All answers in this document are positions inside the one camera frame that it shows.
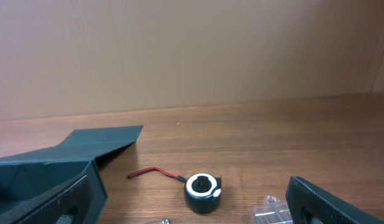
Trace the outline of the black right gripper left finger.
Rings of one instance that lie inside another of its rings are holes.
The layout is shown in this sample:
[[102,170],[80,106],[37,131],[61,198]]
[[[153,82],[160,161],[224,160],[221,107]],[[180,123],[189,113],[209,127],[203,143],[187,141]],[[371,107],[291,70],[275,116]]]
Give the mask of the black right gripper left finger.
[[88,176],[76,175],[0,214],[0,223],[84,223],[92,200]]

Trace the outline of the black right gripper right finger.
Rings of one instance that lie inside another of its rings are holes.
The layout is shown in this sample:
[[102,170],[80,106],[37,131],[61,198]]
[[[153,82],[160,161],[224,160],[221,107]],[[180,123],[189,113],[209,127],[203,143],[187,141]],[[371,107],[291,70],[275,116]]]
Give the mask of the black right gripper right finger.
[[384,221],[303,179],[292,176],[286,201],[294,224],[384,224]]

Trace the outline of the clear plastic screwdriver case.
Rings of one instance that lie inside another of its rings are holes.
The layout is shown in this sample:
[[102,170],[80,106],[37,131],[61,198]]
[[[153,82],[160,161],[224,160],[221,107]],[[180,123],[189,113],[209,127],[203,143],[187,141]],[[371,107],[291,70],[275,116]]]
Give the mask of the clear plastic screwdriver case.
[[261,205],[252,208],[255,224],[293,224],[288,203],[273,195],[267,195]]

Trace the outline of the dark green box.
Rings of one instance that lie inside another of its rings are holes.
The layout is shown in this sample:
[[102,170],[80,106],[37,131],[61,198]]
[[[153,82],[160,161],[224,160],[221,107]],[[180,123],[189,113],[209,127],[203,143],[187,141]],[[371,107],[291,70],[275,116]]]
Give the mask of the dark green box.
[[87,175],[93,200],[84,223],[96,223],[108,199],[98,163],[135,143],[142,128],[76,129],[56,146],[0,158],[0,214],[76,175]]

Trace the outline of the black round tape measure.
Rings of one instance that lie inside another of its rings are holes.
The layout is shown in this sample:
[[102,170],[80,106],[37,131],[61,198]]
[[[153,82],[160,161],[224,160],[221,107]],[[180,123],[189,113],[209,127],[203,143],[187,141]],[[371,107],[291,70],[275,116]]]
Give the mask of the black round tape measure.
[[219,207],[222,197],[222,177],[214,177],[207,173],[198,173],[188,179],[181,175],[167,172],[160,167],[152,166],[136,170],[127,175],[128,179],[158,171],[166,177],[178,180],[184,184],[184,199],[186,205],[197,214],[209,214]]

